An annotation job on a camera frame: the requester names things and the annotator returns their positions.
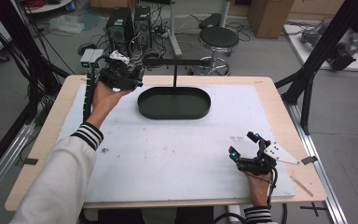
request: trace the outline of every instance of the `black stool seat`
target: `black stool seat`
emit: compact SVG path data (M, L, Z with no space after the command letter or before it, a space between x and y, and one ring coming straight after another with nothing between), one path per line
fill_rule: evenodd
M240 42L240 39L234 32L220 26L202 29L199 39L201 44L219 49L232 49Z

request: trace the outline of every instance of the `black oval tray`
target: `black oval tray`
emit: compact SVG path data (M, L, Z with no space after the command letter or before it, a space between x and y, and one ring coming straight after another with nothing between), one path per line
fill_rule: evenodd
M153 87L138 97L139 111L148 119L200 119L208 114L211 97L192 87Z

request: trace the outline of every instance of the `hand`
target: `hand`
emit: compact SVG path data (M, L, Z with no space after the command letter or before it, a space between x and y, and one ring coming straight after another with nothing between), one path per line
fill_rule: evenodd
M249 190L251 191L251 201L254 207L268 206L267 191L269 190L269 182L271 181L271 173L267 175L253 175L245 172L248 177Z
M131 91L113 91L102 82L98 82L92 98L92 112L86 122L100 128L109 112L124 95Z

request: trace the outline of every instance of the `striped sleeve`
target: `striped sleeve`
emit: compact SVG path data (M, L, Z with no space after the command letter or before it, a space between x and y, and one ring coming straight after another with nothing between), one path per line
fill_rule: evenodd
M246 223L270 223L272 222L271 213L268 207L251 207L244 209L243 212L246 216Z
M94 150L97 150L98 146L103 141L103 133L92 124L84 122L80 125L77 131L71 136L76 136L85 141Z

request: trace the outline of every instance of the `computer tower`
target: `computer tower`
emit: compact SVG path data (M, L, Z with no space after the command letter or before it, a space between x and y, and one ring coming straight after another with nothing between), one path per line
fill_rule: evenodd
M107 21L105 31L110 49L118 50L122 55L131 57L134 43L133 23L129 7L115 7Z
M137 36L136 42L138 49L151 49L152 27L149 6L138 6L135 8L133 24L135 27L135 36Z

